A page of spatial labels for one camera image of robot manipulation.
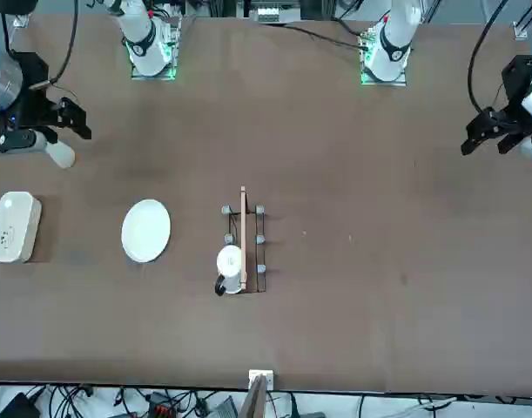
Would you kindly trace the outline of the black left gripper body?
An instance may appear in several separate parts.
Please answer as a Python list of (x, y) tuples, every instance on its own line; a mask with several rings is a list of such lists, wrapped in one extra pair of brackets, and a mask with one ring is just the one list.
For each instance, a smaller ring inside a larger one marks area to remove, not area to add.
[(502, 82), (508, 104), (507, 114), (515, 114), (521, 108), (532, 80), (532, 55), (516, 55), (502, 70)]

